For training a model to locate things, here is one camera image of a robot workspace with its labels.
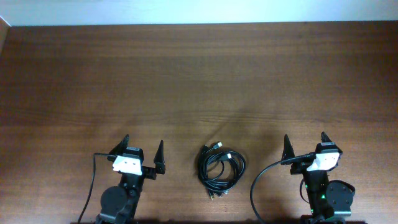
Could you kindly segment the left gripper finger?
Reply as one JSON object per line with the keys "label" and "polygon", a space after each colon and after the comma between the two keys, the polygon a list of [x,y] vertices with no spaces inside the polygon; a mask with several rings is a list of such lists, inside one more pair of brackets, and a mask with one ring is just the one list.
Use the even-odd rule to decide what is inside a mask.
{"label": "left gripper finger", "polygon": [[155,171],[157,174],[165,174],[164,141],[161,140],[154,157]]}
{"label": "left gripper finger", "polygon": [[129,135],[126,134],[121,142],[116,145],[108,154],[109,157],[120,156],[129,145]]}

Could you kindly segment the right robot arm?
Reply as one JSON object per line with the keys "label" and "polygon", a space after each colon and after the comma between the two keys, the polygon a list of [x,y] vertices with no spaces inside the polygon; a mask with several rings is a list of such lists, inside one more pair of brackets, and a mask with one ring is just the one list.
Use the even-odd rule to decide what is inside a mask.
{"label": "right robot arm", "polygon": [[313,152],[296,156],[287,135],[284,136],[282,165],[290,166],[292,175],[303,175],[311,214],[303,215],[300,223],[344,223],[351,215],[355,188],[342,180],[330,180],[328,173],[338,166],[343,151],[321,133],[321,142]]}

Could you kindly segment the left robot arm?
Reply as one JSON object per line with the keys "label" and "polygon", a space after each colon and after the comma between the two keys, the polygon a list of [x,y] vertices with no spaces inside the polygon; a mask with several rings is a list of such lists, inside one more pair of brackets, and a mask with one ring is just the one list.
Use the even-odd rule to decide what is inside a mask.
{"label": "left robot arm", "polygon": [[101,211],[96,223],[133,223],[144,181],[155,180],[165,174],[164,142],[159,143],[154,157],[154,167],[142,165],[144,153],[141,148],[129,146],[129,135],[107,154],[113,171],[121,174],[118,185],[106,189],[101,195]]}

